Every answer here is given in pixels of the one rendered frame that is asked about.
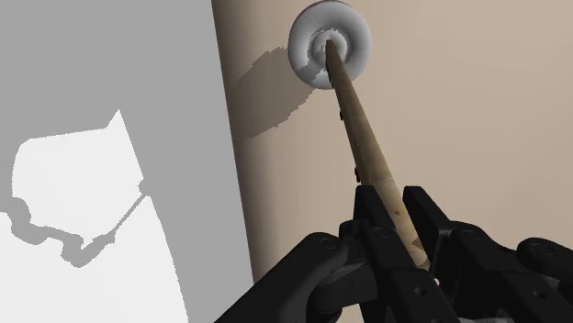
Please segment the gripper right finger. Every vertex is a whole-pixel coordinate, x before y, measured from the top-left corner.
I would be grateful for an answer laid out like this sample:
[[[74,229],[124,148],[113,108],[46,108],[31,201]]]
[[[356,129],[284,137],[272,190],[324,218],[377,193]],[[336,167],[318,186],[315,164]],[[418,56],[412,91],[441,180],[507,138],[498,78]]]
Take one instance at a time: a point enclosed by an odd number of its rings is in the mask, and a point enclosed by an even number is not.
[[[402,200],[458,316],[503,309],[515,323],[573,323],[573,250],[543,238],[510,250],[480,227],[449,219],[419,186],[405,187]]]

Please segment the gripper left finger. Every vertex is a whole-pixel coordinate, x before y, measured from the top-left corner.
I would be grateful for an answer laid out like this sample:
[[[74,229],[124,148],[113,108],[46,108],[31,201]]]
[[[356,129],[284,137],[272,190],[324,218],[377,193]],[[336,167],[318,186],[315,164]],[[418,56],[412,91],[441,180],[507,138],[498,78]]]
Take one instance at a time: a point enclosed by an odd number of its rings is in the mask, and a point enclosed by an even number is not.
[[[336,323],[353,305],[365,323],[461,323],[371,185],[356,187],[337,236],[309,234],[215,323]]]

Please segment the tan wooden-handled tool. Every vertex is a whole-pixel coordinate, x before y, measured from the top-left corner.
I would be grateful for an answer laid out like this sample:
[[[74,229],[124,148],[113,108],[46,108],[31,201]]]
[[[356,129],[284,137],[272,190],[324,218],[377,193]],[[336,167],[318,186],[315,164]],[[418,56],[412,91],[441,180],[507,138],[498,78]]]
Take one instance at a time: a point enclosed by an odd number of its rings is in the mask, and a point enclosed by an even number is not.
[[[417,267],[428,270],[430,268],[428,256],[402,201],[401,193],[366,117],[349,73],[332,40],[326,42],[325,58],[329,80],[337,96],[360,183],[376,188],[410,257]]]

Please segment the white round bowl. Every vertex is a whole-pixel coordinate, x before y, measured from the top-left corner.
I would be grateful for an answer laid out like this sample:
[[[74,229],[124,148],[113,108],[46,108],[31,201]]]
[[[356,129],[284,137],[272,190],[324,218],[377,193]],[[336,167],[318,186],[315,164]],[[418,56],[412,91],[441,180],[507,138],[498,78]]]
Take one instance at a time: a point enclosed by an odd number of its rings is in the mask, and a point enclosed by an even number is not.
[[[365,69],[372,37],[365,19],[340,0],[320,0],[307,6],[289,31],[287,57],[296,76],[317,89],[330,89],[326,43],[332,41],[351,80]]]

